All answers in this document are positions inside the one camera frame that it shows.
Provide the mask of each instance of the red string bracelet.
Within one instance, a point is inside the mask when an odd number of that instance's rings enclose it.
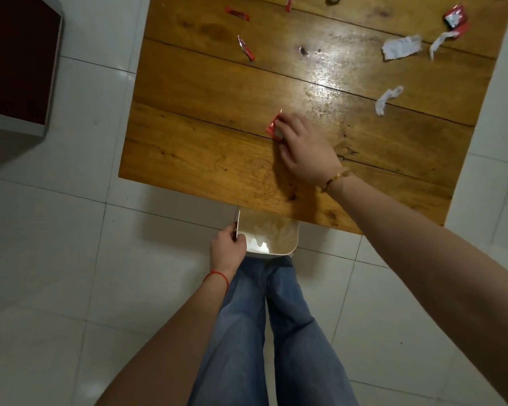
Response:
[[[217,271],[211,271],[209,272],[209,274],[203,278],[203,282],[205,282],[205,280],[211,276],[213,273],[217,273],[219,274],[220,276],[222,276],[225,280],[226,280],[226,293],[227,293],[227,290],[230,288],[230,281],[226,278],[226,275],[224,275],[222,272],[217,272]]]

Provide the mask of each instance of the leg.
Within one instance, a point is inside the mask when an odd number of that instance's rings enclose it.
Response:
[[[279,406],[357,406],[345,369],[310,314],[289,257],[269,265],[267,302],[275,336]]]
[[[222,303],[189,406],[268,405],[264,261],[245,258]]]

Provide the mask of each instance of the left hand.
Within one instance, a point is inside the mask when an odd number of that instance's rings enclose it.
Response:
[[[233,240],[236,224],[230,224],[211,240],[211,271],[222,272],[231,282],[246,255],[246,238],[243,234]]]

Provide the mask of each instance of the forearm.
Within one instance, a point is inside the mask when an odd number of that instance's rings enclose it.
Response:
[[[357,177],[335,181],[330,194],[508,401],[508,271]]]
[[[97,406],[186,405],[225,293],[220,276],[208,277],[128,362]]]

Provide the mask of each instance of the table plank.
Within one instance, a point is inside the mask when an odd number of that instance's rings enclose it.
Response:
[[[285,5],[287,0],[265,0]],[[411,36],[421,34],[433,42],[447,27],[442,15],[463,3],[469,14],[470,30],[451,41],[457,50],[496,58],[508,25],[508,0],[294,0],[293,9],[330,17],[375,30]]]
[[[494,60],[441,47],[435,61],[423,51],[384,62],[381,46],[395,38],[375,30],[260,0],[151,0],[145,36],[377,100],[403,85],[394,105],[475,125]],[[230,5],[250,22],[226,14]],[[237,34],[256,59],[250,63]],[[304,47],[308,56],[300,53]]]
[[[297,109],[343,158],[448,188],[472,136],[472,128],[391,105],[378,117],[367,98],[147,39],[134,100],[261,136],[282,107]]]
[[[436,223],[444,223],[451,189],[347,164],[374,187]],[[136,102],[130,111],[119,176],[360,233],[329,196],[291,175],[270,139]]]

